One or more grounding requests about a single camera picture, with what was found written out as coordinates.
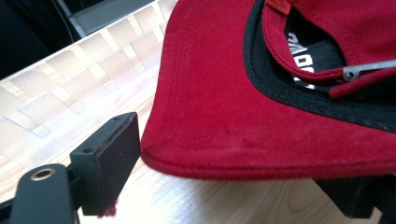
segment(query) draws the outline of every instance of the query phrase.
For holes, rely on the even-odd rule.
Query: red fabric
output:
[[[396,173],[395,133],[282,105],[253,87],[242,47],[252,5],[178,1],[142,138],[144,162],[202,179]]]
[[[329,34],[343,52],[347,65],[377,63],[396,58],[396,4],[394,1],[335,0],[301,1],[290,0],[307,20]],[[286,40],[284,29],[287,16],[269,6],[263,13],[263,31],[267,47],[282,66],[300,79],[319,85],[334,85],[343,81],[342,68],[309,73],[301,70],[294,62]],[[355,91],[375,84],[386,77],[373,72],[364,81],[339,85],[330,97],[342,98]]]

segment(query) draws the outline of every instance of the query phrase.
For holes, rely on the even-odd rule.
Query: screw hole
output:
[[[35,172],[32,176],[30,176],[30,179],[33,181],[40,181],[49,178],[50,176],[55,174],[55,170],[52,168],[47,168],[43,169],[40,171]]]
[[[93,148],[85,148],[84,150],[82,150],[84,153],[92,153],[93,152]]]

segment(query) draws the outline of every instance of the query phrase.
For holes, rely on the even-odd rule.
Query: black inner band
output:
[[[326,92],[294,85],[291,75],[272,57],[262,36],[262,6],[257,0],[250,12],[244,40],[244,61],[252,84],[266,97],[321,116],[396,133],[393,100],[342,100]]]

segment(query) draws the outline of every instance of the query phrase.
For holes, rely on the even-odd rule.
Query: light wood surface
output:
[[[44,163],[68,165],[69,153],[113,116],[136,111],[142,134],[154,99],[158,50],[161,51],[163,31],[175,2],[155,2],[0,81],[0,98],[7,97],[14,106],[7,108],[8,104],[0,108],[3,118],[0,120],[3,129],[3,137],[0,137],[1,202],[14,196],[19,178],[33,167]],[[154,53],[144,51],[145,41],[155,42],[146,44]],[[47,84],[34,83],[35,88],[30,89],[32,83],[28,77],[33,72],[43,75],[44,79],[37,82],[45,80]],[[46,89],[49,83],[53,87]],[[80,84],[85,85],[83,90],[92,91],[81,93],[80,89],[78,91]],[[49,102],[55,102],[54,106],[45,105],[42,113],[48,113],[51,122],[40,121],[42,118],[38,115],[42,113],[32,113],[37,109],[32,106]],[[110,109],[100,105],[109,105]],[[148,168],[141,160],[119,197],[117,210],[115,217],[101,219],[84,217],[78,212],[82,224],[347,224],[377,223],[380,216],[375,211],[370,219],[344,217],[310,179],[204,181],[164,175]]]

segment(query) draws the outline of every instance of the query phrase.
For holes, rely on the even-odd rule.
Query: cap brim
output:
[[[142,138],[144,162],[170,175],[202,179],[395,172],[396,134],[305,112],[253,86],[244,60],[260,60],[255,63],[266,73],[281,72],[264,51],[262,57],[244,52],[248,22],[257,24],[252,35],[262,35],[261,16],[249,19],[255,9],[262,9],[262,1],[177,3]],[[259,50],[257,44],[252,50]],[[257,83],[265,88],[265,80]]]

